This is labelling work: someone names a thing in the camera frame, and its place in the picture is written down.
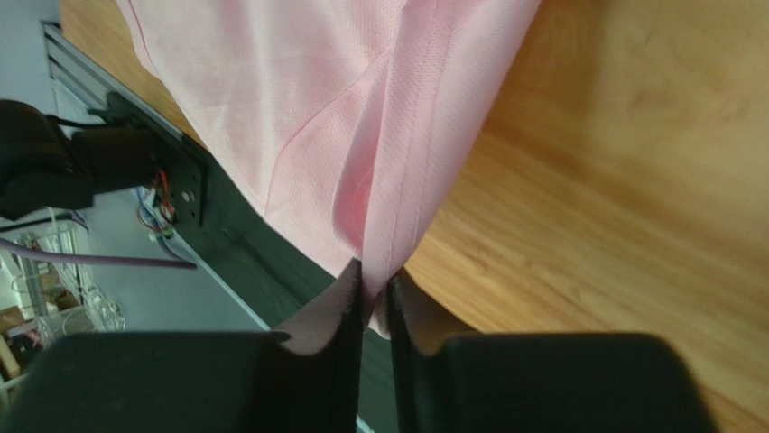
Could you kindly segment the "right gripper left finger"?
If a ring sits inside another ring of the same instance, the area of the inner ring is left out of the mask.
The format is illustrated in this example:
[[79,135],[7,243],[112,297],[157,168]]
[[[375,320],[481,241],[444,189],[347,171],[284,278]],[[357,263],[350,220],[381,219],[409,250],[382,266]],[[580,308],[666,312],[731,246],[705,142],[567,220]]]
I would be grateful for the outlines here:
[[283,321],[277,330],[290,336],[281,365],[288,373],[290,413],[317,432],[357,430],[362,358],[361,263],[344,271],[315,299]]

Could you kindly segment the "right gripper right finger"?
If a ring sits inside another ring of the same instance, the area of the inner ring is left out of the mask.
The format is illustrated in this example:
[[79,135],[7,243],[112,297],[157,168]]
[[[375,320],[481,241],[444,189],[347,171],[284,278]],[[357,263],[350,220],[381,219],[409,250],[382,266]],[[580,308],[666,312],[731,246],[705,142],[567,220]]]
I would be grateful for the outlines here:
[[421,289],[404,269],[387,284],[398,427],[402,432],[448,432],[453,381],[440,351],[455,336],[476,330]]

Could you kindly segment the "pink t shirt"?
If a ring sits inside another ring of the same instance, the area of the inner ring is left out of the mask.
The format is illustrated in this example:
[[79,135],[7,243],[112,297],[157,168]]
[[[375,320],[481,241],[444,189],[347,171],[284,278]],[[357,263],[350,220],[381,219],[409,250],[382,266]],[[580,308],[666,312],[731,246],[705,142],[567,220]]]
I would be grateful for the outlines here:
[[134,50],[279,235],[364,321],[452,187],[536,1],[121,1]]

